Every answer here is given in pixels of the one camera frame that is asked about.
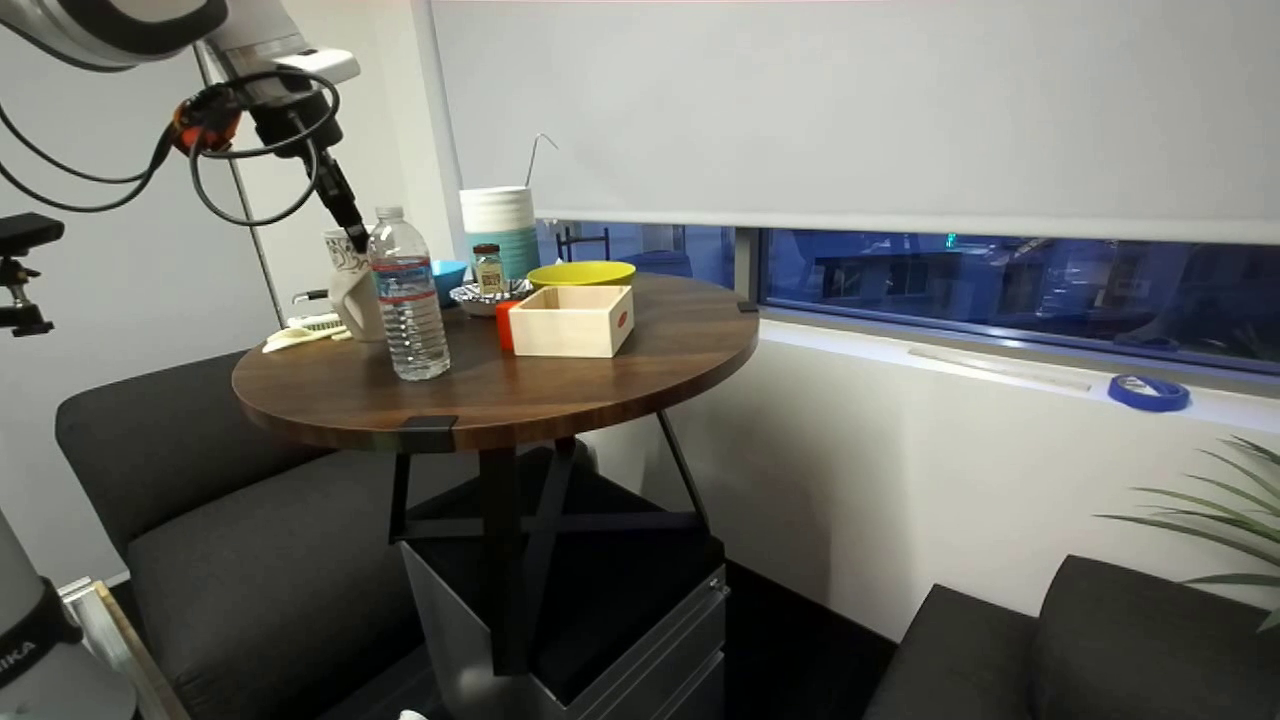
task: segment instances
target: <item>cup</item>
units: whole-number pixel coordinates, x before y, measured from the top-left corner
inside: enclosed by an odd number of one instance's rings
[[[505,355],[515,355],[515,340],[511,340],[511,301],[500,301],[500,304],[491,306],[491,336],[494,336],[494,346],[500,346]]]
[[[494,243],[509,289],[538,268],[526,183],[464,186],[459,205],[468,247]]]

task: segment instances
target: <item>food container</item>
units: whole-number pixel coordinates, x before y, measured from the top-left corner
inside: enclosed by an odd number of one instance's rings
[[[511,304],[515,355],[617,355],[634,329],[630,285],[538,289]]]
[[[518,285],[538,263],[526,183],[464,186],[459,205],[472,253],[494,243],[505,285]]]

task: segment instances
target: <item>black floor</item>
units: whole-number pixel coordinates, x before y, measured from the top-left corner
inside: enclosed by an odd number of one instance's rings
[[[728,567],[724,717],[860,720],[893,645],[842,614]]]

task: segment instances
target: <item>white wall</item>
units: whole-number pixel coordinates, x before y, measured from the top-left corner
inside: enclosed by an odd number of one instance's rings
[[[0,33],[0,104],[46,152],[91,170],[136,170],[176,99],[195,87],[186,56],[129,75],[91,75]],[[7,134],[0,134],[0,160],[73,205],[117,194],[51,174]],[[0,181],[0,216],[30,206]],[[195,205],[179,156],[136,205],[58,221],[62,239],[26,254],[44,270],[26,297],[56,330],[30,340],[0,330],[0,509],[38,570],[56,579],[120,575],[117,552],[56,452],[56,402],[117,376],[248,346],[276,324],[251,234]]]
[[[432,56],[421,38],[424,25],[416,25],[424,7],[416,0],[286,0],[286,12],[313,45],[346,49],[361,59],[361,75],[340,85],[345,143],[330,156],[345,165],[364,216],[399,205],[427,234],[432,254],[450,254],[459,239],[456,183],[438,104],[432,99]],[[256,160],[242,165],[242,186],[256,216],[266,216],[304,186],[304,168]],[[313,199],[298,216],[260,231],[282,311],[295,311],[295,293],[326,289],[322,234],[330,226],[330,216]]]
[[[673,422],[733,561],[894,638],[927,583],[1034,612],[1069,552],[1177,579],[1248,567],[1099,513],[1220,473],[1203,452],[1229,436],[1274,445],[1280,401],[1190,386],[1187,413],[1142,414],[1106,378],[769,321],[751,365]],[[681,499],[651,419],[592,439],[606,477]]]

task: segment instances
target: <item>plastic bottle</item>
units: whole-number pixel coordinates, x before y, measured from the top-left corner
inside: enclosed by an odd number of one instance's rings
[[[373,285],[386,355],[399,378],[432,378],[450,368],[427,239],[386,210],[373,231]]]

